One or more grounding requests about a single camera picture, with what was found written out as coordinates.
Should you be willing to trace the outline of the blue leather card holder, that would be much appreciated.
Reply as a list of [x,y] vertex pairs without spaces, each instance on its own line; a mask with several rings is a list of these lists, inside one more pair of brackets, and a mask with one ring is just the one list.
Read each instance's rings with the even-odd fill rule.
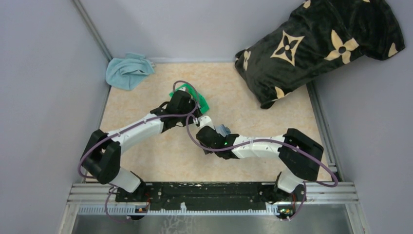
[[215,130],[217,133],[224,137],[231,134],[231,130],[223,124],[215,126]]

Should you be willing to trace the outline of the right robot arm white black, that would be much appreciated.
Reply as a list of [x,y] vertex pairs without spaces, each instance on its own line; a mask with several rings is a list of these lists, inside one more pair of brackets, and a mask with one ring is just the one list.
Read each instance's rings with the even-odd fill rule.
[[284,135],[246,137],[239,134],[223,136],[206,126],[196,139],[223,159],[278,158],[286,166],[277,179],[276,189],[291,193],[302,182],[316,181],[324,148],[301,131],[289,128]]

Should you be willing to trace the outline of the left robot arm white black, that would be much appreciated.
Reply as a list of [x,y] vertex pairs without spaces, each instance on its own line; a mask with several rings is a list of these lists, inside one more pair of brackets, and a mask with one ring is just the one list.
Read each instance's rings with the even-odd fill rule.
[[179,124],[186,126],[188,115],[200,116],[200,104],[190,93],[178,90],[170,101],[162,103],[142,119],[123,128],[92,132],[78,169],[84,178],[95,178],[100,184],[111,184],[128,193],[143,188],[143,179],[120,166],[121,156],[137,143],[161,134]]

